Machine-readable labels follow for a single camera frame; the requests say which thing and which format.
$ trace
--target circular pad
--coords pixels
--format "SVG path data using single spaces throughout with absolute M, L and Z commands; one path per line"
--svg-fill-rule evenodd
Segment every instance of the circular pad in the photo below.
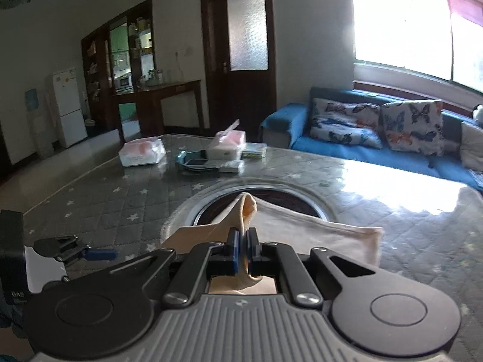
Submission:
M 73 295 L 57 305 L 57 316 L 66 324 L 87 327 L 99 324 L 113 311 L 113 304 L 95 294 Z
M 409 327 L 426 317 L 427 307 L 419 299 L 405 294 L 386 294 L 377 297 L 370 305 L 375 318 L 384 324 L 396 327 Z
M 124 290 L 107 284 L 104 290 L 84 292 L 85 286 L 69 282 L 28 302 L 24 328 L 35 349 L 64 360 L 100 359 L 133 344 L 149 329 L 153 307 L 130 279 L 124 279 Z

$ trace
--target table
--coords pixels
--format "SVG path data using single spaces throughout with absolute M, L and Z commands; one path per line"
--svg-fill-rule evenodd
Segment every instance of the table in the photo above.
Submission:
M 162 86 L 145 87 L 137 91 L 129 90 L 112 96 L 113 111 L 119 137 L 123 143 L 126 142 L 122 130 L 119 105 L 123 103 L 136 103 L 136 111 L 139 119 L 141 136 L 144 138 L 160 136 L 165 134 L 163 123 L 163 110 L 161 99 L 169 98 L 174 95 L 193 92 L 195 95 L 196 111 L 198 116 L 198 126 L 200 135 L 203 134 L 204 120 L 203 107 L 201 104 L 201 89 L 199 80 L 180 83 L 164 84 Z
M 25 242 L 77 234 L 93 247 L 112 246 L 119 260 L 156 249 L 163 224 L 186 199 L 217 184 L 260 179 L 295 184 L 326 203 L 336 221 L 381 226 L 381 267 L 442 289 L 462 312 L 454 360 L 481 360 L 483 200 L 463 184 L 373 164 L 268 148 L 243 176 L 183 175 L 178 149 L 200 150 L 209 139 L 164 135 L 166 159 L 123 169 L 115 159 L 59 191 L 24 217 Z M 105 267 L 79 261 L 78 277 Z

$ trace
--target box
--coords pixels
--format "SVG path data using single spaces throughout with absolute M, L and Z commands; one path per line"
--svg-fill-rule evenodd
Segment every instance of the box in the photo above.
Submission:
M 242 158 L 265 158 L 267 145 L 265 143 L 247 143 L 241 152 Z
M 123 167 L 156 164 L 165 155 L 163 142 L 156 137 L 129 141 L 119 151 Z
M 240 160 L 245 146 L 245 131 L 218 132 L 206 148 L 206 157 L 218 160 Z

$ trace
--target wooden console table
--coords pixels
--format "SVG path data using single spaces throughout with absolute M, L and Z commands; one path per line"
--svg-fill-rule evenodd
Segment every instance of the wooden console table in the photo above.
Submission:
M 163 110 L 161 107 L 161 99 L 170 96 L 190 93 L 195 94 L 196 111 L 198 114 L 198 124 L 200 127 L 200 135 L 203 133 L 203 108 L 201 105 L 201 89 L 200 80 L 188 81 L 184 83 L 172 83 L 162 86 L 146 87 L 137 91 L 129 91 L 119 93 L 112 97 L 113 107 L 115 107 L 114 115 L 117 117 L 117 130 L 119 137 L 123 143 L 126 142 L 122 130 L 121 115 L 119 113 L 119 105 L 123 103 L 136 103 L 136 111 L 141 129 L 141 136 L 148 138 L 151 136 L 159 136 L 165 134 L 163 123 Z

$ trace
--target towel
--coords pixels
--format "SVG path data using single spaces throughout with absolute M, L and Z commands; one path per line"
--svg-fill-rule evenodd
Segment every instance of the towel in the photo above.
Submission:
M 234 277 L 215 277 L 211 281 L 210 292 L 241 290 L 253 286 L 260 281 L 248 274 L 246 258 L 246 231 L 257 213 L 257 203 L 249 193 L 240 194 L 230 205 L 223 219 L 216 224 L 204 226 L 180 227 L 161 245 L 162 248 L 175 249 L 176 253 L 188 253 L 197 244 L 208 241 L 225 242 L 231 227 L 240 231 L 240 248 L 238 255 L 238 273 Z
M 206 241 L 226 241 L 230 227 L 241 232 L 238 274 L 235 277 L 215 277 L 211 281 L 213 294 L 275 294 L 272 278 L 252 277 L 246 260 L 246 230 L 257 229 L 260 242 L 277 241 L 291 245 L 295 252 L 309 254 L 314 246 L 325 246 L 340 254 L 371 265 L 378 265 L 383 236 L 380 227 L 356 227 L 324 221 L 310 215 L 253 198 L 241 193 L 214 220 L 213 224 L 180 227 L 163 242 L 163 248 L 188 253 L 193 246 Z

